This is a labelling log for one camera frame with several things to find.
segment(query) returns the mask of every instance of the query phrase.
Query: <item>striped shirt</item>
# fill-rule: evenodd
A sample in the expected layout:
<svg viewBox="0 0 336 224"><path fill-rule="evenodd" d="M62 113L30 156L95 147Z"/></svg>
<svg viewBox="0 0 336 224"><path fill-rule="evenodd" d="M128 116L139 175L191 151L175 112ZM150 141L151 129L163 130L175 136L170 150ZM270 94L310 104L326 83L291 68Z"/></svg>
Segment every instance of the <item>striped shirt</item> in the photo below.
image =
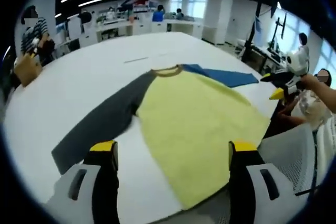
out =
<svg viewBox="0 0 336 224"><path fill-rule="evenodd" d="M26 53L33 49L34 38L41 39L44 33L48 32L47 22L45 18L38 18L34 27L29 27L22 35L21 52Z"/></svg>

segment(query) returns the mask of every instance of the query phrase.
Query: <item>blue sleeve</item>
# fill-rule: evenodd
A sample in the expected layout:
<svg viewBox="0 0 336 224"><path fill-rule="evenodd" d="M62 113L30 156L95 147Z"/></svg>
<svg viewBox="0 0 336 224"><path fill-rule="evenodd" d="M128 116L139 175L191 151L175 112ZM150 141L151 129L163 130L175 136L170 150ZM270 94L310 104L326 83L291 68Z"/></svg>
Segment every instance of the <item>blue sleeve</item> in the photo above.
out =
<svg viewBox="0 0 336 224"><path fill-rule="evenodd" d="M183 69L188 72L198 73L218 81L230 88L243 86L252 83L259 83L258 79L251 73L240 73L215 69L204 69L197 64L184 64Z"/></svg>

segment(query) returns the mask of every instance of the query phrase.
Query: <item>hand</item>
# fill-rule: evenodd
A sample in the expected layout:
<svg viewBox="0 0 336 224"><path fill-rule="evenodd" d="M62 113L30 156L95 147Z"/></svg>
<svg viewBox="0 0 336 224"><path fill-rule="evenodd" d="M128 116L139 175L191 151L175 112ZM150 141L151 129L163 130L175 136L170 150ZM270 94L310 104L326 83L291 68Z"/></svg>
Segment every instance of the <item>hand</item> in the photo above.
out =
<svg viewBox="0 0 336 224"><path fill-rule="evenodd" d="M278 112L278 115L282 115L282 114L285 114L287 112L286 108L284 108L283 110L280 110Z"/></svg>
<svg viewBox="0 0 336 224"><path fill-rule="evenodd" d="M40 40L39 43L37 44L37 47L42 48L44 44L44 41Z"/></svg>
<svg viewBox="0 0 336 224"><path fill-rule="evenodd" d="M303 84L303 87L308 90L313 89L314 86L319 84L319 82L320 81L315 76L312 76L309 73L301 77L301 83Z"/></svg>
<svg viewBox="0 0 336 224"><path fill-rule="evenodd" d="M280 114L280 113L278 113L278 118L280 119L280 120L286 120L287 119L287 115L285 115L285 114Z"/></svg>

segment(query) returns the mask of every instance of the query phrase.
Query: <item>paper bag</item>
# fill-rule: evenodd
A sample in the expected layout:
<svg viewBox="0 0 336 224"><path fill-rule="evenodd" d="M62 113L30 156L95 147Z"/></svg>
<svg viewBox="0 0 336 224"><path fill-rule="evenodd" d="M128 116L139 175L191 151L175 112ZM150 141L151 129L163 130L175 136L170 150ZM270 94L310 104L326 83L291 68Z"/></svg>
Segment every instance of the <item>paper bag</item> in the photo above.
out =
<svg viewBox="0 0 336 224"><path fill-rule="evenodd" d="M14 67L14 73L19 78L23 87L34 81L42 71L42 66L39 60L31 58L26 54L19 60Z"/></svg>

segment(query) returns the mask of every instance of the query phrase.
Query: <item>window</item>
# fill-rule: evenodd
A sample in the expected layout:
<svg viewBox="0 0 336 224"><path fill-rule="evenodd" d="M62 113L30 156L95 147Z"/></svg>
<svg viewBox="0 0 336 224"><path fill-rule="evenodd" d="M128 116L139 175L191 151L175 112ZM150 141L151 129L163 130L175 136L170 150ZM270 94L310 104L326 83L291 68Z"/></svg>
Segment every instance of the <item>window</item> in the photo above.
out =
<svg viewBox="0 0 336 224"><path fill-rule="evenodd" d="M194 18L203 18L206 0L188 0L187 15Z"/></svg>
<svg viewBox="0 0 336 224"><path fill-rule="evenodd" d="M280 18L280 22L283 23L285 20L286 11L277 9L273 21L271 30L268 35L268 41L272 41L272 37L276 28L276 21ZM277 40L279 48L283 53L289 51L297 50L300 47L299 33L305 33L309 36L310 26L295 16L292 13L287 12L285 32L283 34L283 39L281 39L282 27L278 26L277 29Z"/></svg>
<svg viewBox="0 0 336 224"><path fill-rule="evenodd" d="M176 13L176 9L182 7L182 0L170 0L170 12Z"/></svg>
<svg viewBox="0 0 336 224"><path fill-rule="evenodd" d="M323 40L321 56L314 73L318 73L322 68L330 72L332 78L331 87L336 89L336 53L326 40Z"/></svg>

